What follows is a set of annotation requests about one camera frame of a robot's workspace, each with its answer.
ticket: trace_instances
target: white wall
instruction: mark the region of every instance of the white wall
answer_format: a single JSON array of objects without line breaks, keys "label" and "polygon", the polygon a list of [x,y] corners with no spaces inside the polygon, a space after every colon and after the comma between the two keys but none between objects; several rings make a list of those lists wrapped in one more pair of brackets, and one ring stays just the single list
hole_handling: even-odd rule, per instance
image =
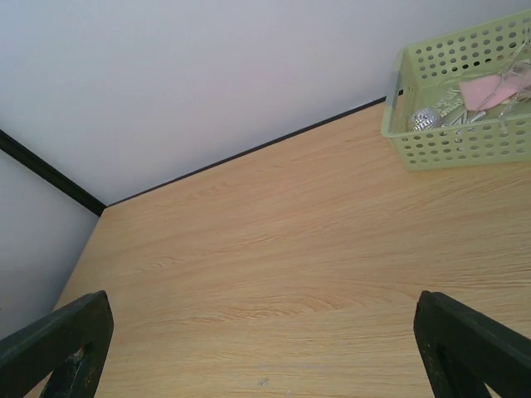
[{"label": "white wall", "polygon": [[0,152],[0,338],[53,309],[97,220]]},{"label": "white wall", "polygon": [[0,4],[0,128],[111,203],[383,96],[398,49],[529,0]]}]

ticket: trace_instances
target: silver ball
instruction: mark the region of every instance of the silver ball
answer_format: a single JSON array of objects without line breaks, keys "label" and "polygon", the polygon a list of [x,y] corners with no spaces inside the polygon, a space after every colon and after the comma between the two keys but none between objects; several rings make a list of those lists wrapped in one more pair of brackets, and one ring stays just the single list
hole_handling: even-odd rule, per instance
[{"label": "silver ball", "polygon": [[413,131],[436,129],[442,126],[442,117],[433,108],[419,109],[409,119],[409,124]]}]

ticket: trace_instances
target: wood grain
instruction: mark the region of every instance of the wood grain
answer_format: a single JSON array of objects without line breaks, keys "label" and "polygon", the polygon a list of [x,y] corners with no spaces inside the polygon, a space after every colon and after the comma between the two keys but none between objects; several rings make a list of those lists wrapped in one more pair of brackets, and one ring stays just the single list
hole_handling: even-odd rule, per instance
[{"label": "wood grain", "polygon": [[428,397],[423,289],[531,336],[531,165],[406,172],[375,106],[107,209],[98,396]]}]

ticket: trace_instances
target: black trim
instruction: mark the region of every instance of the black trim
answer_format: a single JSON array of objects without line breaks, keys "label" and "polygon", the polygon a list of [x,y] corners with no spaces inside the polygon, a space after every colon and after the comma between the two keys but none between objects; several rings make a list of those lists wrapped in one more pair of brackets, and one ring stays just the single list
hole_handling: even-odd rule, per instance
[{"label": "black trim", "polygon": [[134,195],[131,195],[130,197],[126,197],[125,199],[122,199],[121,201],[117,201],[117,202],[115,202],[115,203],[113,203],[113,204],[111,204],[109,206],[118,205],[118,204],[120,204],[120,203],[122,203],[124,201],[128,201],[129,199],[133,199],[135,197],[139,197],[140,195],[143,195],[144,193],[148,193],[148,192],[154,191],[155,189],[159,189],[159,188],[165,187],[168,184],[172,184],[172,183],[174,183],[176,181],[183,180],[184,178],[193,176],[194,174],[198,174],[199,172],[204,172],[205,170],[208,170],[209,168],[213,168],[215,166],[219,166],[219,165],[221,165],[223,163],[227,163],[227,162],[230,162],[231,160],[238,159],[238,158],[241,158],[242,156],[248,155],[249,153],[256,152],[259,149],[263,149],[265,147],[269,147],[270,145],[273,145],[274,143],[279,143],[280,141],[284,141],[285,139],[292,138],[292,137],[294,137],[296,135],[299,135],[301,133],[305,133],[307,131],[316,129],[316,128],[324,125],[324,124],[328,124],[328,123],[334,122],[335,120],[344,118],[345,116],[349,116],[350,114],[355,114],[356,112],[359,112],[361,110],[370,108],[371,106],[381,104],[382,102],[385,101],[385,98],[386,97],[375,99],[374,101],[371,101],[371,102],[368,102],[366,104],[360,105],[357,108],[354,108],[354,109],[351,109],[351,110],[347,110],[346,112],[343,112],[341,114],[337,114],[335,116],[332,116],[329,119],[323,120],[323,121],[318,122],[316,124],[312,124],[311,126],[305,127],[303,129],[300,129],[300,130],[297,130],[297,131],[294,131],[293,133],[289,133],[289,134],[283,135],[282,137],[275,138],[275,139],[273,139],[273,140],[271,140],[271,141],[269,141],[267,143],[263,143],[262,145],[258,145],[257,147],[254,147],[254,148],[251,148],[251,149],[247,149],[246,151],[240,152],[240,153],[238,153],[238,154],[236,154],[234,156],[230,156],[229,158],[220,160],[219,162],[215,162],[215,163],[210,164],[208,166],[201,167],[201,168],[199,168],[198,170],[196,170],[194,172],[189,172],[188,174],[185,174],[185,175],[183,175],[181,177],[177,177],[177,178],[174,178],[173,180],[170,180],[170,181],[167,181],[167,182],[163,182],[162,184],[159,184],[159,185],[157,185],[155,187],[146,189],[145,191],[141,191],[139,193],[135,193]]},{"label": "black trim", "polygon": [[20,164],[29,168],[37,176],[48,181],[55,188],[65,193],[97,216],[101,216],[101,213],[105,210],[106,205],[101,201],[93,197],[67,176],[58,172],[55,168],[2,130],[0,130],[0,150],[11,156]]}]

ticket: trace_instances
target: green plastic basket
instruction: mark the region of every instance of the green plastic basket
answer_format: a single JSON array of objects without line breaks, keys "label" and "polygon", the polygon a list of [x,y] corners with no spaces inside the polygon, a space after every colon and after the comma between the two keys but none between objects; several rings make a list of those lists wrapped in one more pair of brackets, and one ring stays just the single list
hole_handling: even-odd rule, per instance
[{"label": "green plastic basket", "polygon": [[[507,129],[502,129],[496,117],[504,107],[500,105],[480,122],[408,131],[408,120],[416,110],[460,98],[460,80],[497,73],[524,42],[530,20],[531,9],[399,52],[387,92],[382,135],[389,138],[408,170],[531,160],[531,101],[519,104],[518,112],[506,117]],[[517,59],[531,58],[528,47]],[[445,121],[454,116],[448,114]]]}]

